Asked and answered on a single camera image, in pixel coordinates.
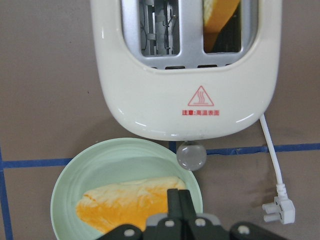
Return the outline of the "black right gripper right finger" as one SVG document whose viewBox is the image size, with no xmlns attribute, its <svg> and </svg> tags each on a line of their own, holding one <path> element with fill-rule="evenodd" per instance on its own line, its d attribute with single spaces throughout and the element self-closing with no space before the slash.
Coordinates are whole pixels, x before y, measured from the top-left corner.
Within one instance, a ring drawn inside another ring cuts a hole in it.
<svg viewBox="0 0 320 240">
<path fill-rule="evenodd" d="M 182 240 L 200 240 L 201 231 L 205 229 L 207 221 L 197 216 L 188 190 L 179 190 L 179 203 L 181 208 Z"/>
</svg>

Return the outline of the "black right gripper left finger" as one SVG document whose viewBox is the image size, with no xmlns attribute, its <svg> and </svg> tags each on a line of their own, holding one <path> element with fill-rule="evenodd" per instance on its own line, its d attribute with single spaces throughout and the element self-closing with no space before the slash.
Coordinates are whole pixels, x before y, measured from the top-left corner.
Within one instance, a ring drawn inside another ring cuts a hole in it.
<svg viewBox="0 0 320 240">
<path fill-rule="evenodd" d="M 169 189 L 167 191 L 168 217 L 177 219 L 181 223 L 180 240 L 186 237 L 186 198 L 184 189 Z"/>
</svg>

